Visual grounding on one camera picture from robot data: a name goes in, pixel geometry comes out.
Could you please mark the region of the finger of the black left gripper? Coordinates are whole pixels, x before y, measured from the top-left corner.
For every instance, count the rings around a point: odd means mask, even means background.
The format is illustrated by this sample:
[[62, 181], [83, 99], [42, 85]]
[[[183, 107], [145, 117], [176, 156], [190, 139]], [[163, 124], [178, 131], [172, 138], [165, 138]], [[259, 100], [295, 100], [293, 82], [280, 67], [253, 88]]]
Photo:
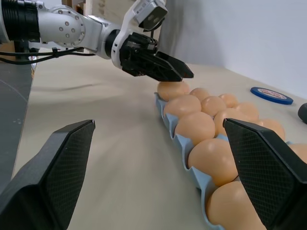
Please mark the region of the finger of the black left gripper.
[[186, 65], [185, 62], [176, 59], [172, 56], [169, 56], [163, 52], [158, 51], [156, 54], [157, 57], [167, 61], [176, 71], [177, 73], [184, 79], [192, 79], [194, 78], [194, 73], [191, 69]]
[[183, 77], [169, 62], [154, 55], [140, 55], [138, 70], [143, 75], [159, 82], [180, 82]]

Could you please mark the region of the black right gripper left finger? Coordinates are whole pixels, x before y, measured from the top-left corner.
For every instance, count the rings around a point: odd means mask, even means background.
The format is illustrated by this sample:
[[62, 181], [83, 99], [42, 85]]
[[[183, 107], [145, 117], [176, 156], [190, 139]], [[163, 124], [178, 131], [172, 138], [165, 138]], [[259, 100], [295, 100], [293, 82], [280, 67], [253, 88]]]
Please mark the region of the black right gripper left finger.
[[2, 230], [66, 230], [85, 178], [95, 130], [84, 120], [53, 132], [0, 195]]

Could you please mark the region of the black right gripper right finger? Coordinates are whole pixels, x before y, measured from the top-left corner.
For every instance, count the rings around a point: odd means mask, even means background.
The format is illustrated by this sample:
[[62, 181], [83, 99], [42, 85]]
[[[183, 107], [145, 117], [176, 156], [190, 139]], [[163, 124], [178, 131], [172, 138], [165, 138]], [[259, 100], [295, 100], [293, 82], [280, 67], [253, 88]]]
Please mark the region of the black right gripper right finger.
[[223, 121], [243, 187], [268, 230], [307, 228], [307, 165], [271, 129]]

